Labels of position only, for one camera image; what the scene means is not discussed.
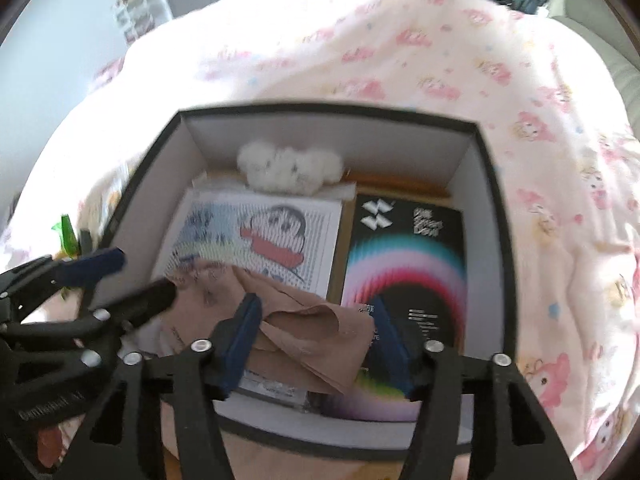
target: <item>silver screw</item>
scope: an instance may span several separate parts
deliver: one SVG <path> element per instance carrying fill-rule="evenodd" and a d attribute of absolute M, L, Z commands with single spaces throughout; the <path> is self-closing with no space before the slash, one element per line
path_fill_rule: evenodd
<path fill-rule="evenodd" d="M 424 344 L 424 349 L 427 352 L 433 352 L 434 354 L 437 354 L 438 352 L 442 352 L 444 350 L 444 345 L 437 339 L 429 339 Z"/>
<path fill-rule="evenodd" d="M 511 358 L 505 354 L 494 355 L 494 363 L 498 366 L 509 366 L 511 364 Z"/>
<path fill-rule="evenodd" d="M 98 352 L 95 352 L 93 350 L 85 350 L 84 352 L 82 352 L 80 360 L 89 368 L 95 368 L 100 364 L 102 358 L 100 357 L 100 354 L 98 354 Z"/>
<path fill-rule="evenodd" d="M 109 314 L 108 310 L 105 310 L 103 308 L 96 308 L 94 310 L 94 317 L 98 321 L 107 321 L 111 317 L 111 314 Z"/>
<path fill-rule="evenodd" d="M 206 352 L 211 348 L 211 341 L 208 339 L 196 339 L 191 343 L 191 350 L 194 352 Z"/>
<path fill-rule="evenodd" d="M 122 359 L 122 362 L 129 366 L 137 365 L 140 361 L 142 361 L 142 354 L 138 352 L 131 352 Z"/>

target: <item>blanket with cartoon print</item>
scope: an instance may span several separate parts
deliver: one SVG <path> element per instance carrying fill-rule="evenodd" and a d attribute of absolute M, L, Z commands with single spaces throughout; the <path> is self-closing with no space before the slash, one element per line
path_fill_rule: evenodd
<path fill-rule="evenodd" d="M 602 60 L 554 20 L 485 0 L 222 0 L 169 22 L 60 124 L 0 265 L 55 253 L 60 213 L 77 219 L 176 110 L 291 99 L 480 125 L 511 222 L 518 364 L 579 477 L 597 478 L 640 402 L 640 143 Z"/>

